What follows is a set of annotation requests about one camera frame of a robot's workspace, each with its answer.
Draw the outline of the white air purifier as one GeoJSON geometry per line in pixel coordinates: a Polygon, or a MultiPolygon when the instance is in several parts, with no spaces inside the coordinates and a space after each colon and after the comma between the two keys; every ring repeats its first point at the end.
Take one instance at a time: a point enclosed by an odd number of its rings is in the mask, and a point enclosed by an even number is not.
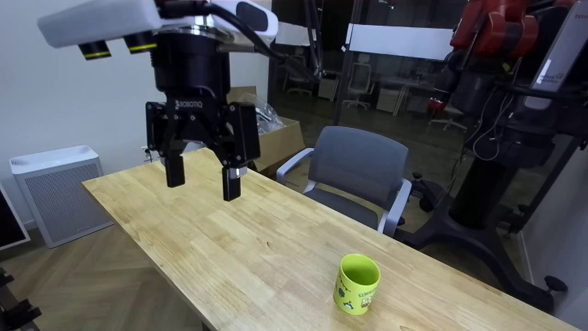
{"type": "Polygon", "coordinates": [[[88,145],[17,156],[9,164],[48,248],[113,224],[83,187],[103,176],[100,158],[88,145]]]}

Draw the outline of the black stand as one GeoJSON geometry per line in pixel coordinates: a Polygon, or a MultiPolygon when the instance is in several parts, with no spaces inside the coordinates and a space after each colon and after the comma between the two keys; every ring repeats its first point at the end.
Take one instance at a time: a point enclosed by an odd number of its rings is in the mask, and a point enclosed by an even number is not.
{"type": "Polygon", "coordinates": [[[9,288],[14,277],[0,268],[0,331],[41,331],[35,319],[42,315],[40,308],[28,299],[17,300],[9,288]]]}

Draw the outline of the grey chair with white arms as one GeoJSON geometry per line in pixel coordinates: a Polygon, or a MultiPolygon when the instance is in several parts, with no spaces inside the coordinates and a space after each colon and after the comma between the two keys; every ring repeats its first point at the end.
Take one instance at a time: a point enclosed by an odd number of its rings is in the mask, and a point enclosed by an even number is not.
{"type": "Polygon", "coordinates": [[[389,237],[399,234],[412,190],[404,178],[408,148],[374,132],[326,126],[306,148],[277,170],[277,182],[310,159],[303,195],[389,237]]]}

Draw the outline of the red and black robot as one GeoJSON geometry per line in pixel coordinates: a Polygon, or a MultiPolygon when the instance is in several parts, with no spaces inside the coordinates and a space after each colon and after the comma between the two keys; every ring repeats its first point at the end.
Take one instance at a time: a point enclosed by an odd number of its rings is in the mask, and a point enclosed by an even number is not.
{"type": "Polygon", "coordinates": [[[475,158],[455,196],[414,172],[411,193],[432,216],[389,235],[416,250],[459,245],[508,295],[552,314],[552,292],[567,285],[547,276],[543,289],[517,272],[498,238],[498,206],[521,168],[549,159],[554,136],[588,145],[588,0],[468,0],[450,46],[429,109],[470,117],[462,153],[475,158]]]}

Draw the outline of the cardboard box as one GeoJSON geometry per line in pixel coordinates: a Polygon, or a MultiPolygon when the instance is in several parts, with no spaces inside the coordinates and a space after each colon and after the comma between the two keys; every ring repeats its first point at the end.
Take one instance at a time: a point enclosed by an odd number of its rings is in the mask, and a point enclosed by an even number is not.
{"type": "MultiPolygon", "coordinates": [[[[227,101],[237,102],[243,93],[257,95],[256,92],[255,86],[233,87],[227,95],[227,101]]],[[[282,164],[306,148],[300,122],[285,117],[281,119],[285,128],[259,136],[261,156],[249,163],[252,171],[266,177],[274,177],[282,164]]]]}

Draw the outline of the yellow-green printed mug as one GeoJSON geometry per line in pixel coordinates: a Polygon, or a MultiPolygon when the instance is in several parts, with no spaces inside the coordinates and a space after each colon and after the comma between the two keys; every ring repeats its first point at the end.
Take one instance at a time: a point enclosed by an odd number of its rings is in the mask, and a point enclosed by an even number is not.
{"type": "Polygon", "coordinates": [[[347,254],[339,264],[333,298],[346,314],[365,314],[381,280],[380,268],[363,254],[347,254]]]}

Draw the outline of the monitor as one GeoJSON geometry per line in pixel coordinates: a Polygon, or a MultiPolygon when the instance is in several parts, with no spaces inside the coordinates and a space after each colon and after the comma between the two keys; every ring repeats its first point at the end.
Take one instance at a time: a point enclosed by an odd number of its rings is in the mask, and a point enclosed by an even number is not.
{"type": "Polygon", "coordinates": [[[31,237],[0,182],[0,251],[29,243],[31,237]]]}

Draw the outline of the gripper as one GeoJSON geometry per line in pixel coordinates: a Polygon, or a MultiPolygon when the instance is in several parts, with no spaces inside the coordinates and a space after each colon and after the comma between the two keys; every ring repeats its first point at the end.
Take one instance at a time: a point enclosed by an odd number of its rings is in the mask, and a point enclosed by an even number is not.
{"type": "Polygon", "coordinates": [[[147,148],[158,153],[168,187],[185,184],[183,140],[213,141],[222,164],[224,201],[241,196],[241,177],[260,157],[256,107],[229,103],[228,55],[219,41],[193,34],[155,35],[152,65],[165,103],[146,103],[147,148]]]}

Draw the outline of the clear plastic bag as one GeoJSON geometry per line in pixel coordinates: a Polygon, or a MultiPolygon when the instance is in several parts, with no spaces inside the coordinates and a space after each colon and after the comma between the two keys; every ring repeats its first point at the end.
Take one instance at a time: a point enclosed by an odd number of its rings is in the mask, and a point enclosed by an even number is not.
{"type": "Polygon", "coordinates": [[[243,93],[237,102],[252,103],[255,106],[259,136],[285,128],[285,124],[275,109],[257,95],[243,93]]]}

